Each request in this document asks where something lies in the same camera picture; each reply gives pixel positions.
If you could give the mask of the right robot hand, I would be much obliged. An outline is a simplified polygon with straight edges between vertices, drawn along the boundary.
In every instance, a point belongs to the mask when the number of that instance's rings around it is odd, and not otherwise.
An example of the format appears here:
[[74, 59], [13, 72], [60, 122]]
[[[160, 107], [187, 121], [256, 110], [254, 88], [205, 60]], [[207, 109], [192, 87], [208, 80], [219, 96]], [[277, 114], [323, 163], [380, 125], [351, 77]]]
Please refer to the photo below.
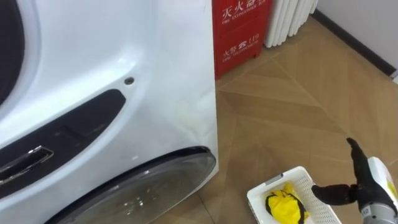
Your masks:
[[361, 209], [370, 203], [384, 204], [397, 215], [397, 207], [393, 199], [388, 195], [371, 174], [368, 157], [365, 155], [357, 141], [347, 138], [351, 147], [355, 184], [335, 184], [327, 186], [312, 186], [314, 196], [327, 205], [339, 206], [357, 203]]

